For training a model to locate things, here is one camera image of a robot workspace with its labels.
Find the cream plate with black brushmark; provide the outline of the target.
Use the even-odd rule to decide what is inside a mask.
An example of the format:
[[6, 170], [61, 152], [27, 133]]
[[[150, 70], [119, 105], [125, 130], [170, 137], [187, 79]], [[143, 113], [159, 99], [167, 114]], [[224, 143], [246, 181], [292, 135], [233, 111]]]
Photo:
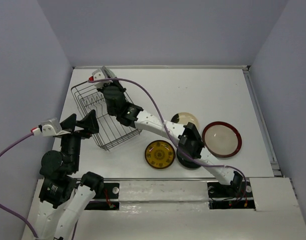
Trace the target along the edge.
[[170, 121], [175, 124], [178, 123], [183, 125], [187, 125], [188, 123], [191, 122], [196, 126], [197, 129], [199, 129], [200, 127], [197, 117], [195, 117], [193, 114], [189, 112], [176, 113]]

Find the black round plate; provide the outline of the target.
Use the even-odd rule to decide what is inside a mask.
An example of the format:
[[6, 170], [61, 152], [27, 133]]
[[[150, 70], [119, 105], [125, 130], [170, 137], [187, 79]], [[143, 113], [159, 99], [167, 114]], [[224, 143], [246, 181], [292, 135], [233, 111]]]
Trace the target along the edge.
[[192, 161], [186, 160], [186, 159], [182, 156], [182, 154], [179, 152], [179, 150], [176, 151], [176, 156], [177, 156], [177, 159], [178, 159], [179, 163], [180, 163], [183, 167], [185, 167], [185, 168], [187, 168], [187, 169], [191, 169], [191, 170], [194, 169], [194, 170], [196, 170], [196, 169], [198, 169], [198, 168], [201, 167], [200, 165], [198, 165], [198, 164], [196, 164], [196, 163], [194, 163], [194, 162], [192, 162]]

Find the red rimmed cream plate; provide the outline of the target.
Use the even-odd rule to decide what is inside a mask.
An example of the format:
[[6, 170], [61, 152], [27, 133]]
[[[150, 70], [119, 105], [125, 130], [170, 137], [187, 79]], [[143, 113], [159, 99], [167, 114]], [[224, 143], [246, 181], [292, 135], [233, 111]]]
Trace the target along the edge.
[[231, 124], [222, 121], [209, 123], [202, 132], [206, 148], [217, 158], [231, 158], [242, 147], [242, 137]]

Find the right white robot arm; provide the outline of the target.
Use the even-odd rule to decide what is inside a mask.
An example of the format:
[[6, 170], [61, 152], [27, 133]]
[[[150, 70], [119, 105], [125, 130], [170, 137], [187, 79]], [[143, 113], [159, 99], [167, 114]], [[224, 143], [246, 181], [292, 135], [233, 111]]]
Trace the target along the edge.
[[182, 158], [189, 163], [204, 167], [218, 182], [223, 185], [223, 190], [228, 196], [234, 196], [241, 191], [244, 174], [235, 167], [224, 165], [204, 145], [202, 137], [193, 123], [180, 124], [164, 120], [155, 103], [158, 116], [147, 112], [142, 107], [129, 102], [125, 97], [126, 89], [119, 81], [137, 85], [138, 83], [127, 79], [102, 79], [94, 81], [99, 92], [104, 96], [109, 115], [126, 126], [134, 129], [145, 130], [171, 140]]

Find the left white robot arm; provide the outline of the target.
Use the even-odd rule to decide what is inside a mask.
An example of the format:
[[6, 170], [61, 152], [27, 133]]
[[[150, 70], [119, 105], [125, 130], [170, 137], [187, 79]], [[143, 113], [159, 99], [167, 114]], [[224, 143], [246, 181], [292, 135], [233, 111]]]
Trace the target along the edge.
[[66, 240], [90, 200], [103, 193], [102, 176], [89, 171], [80, 182], [72, 177], [79, 170], [81, 141], [99, 132], [96, 111], [91, 110], [82, 120], [77, 120], [76, 114], [62, 122], [52, 118], [31, 132], [61, 140], [60, 150], [50, 150], [41, 159], [40, 175], [44, 181], [35, 238]]

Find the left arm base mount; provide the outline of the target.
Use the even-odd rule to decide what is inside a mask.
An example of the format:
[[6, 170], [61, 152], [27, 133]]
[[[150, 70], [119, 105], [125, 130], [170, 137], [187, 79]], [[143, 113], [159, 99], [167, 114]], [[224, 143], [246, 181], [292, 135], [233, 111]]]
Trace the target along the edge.
[[105, 182], [103, 190], [95, 195], [87, 204], [85, 210], [118, 211], [120, 207], [119, 188], [120, 184], [118, 182]]

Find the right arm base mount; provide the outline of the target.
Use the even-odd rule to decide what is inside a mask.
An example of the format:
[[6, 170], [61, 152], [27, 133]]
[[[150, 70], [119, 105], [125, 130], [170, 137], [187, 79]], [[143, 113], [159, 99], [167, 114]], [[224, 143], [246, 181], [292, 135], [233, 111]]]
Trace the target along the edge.
[[232, 210], [232, 209], [255, 209], [250, 181], [247, 181], [247, 187], [241, 189], [239, 193], [227, 193], [224, 186], [218, 182], [211, 181], [207, 183], [209, 208], [211, 210]]

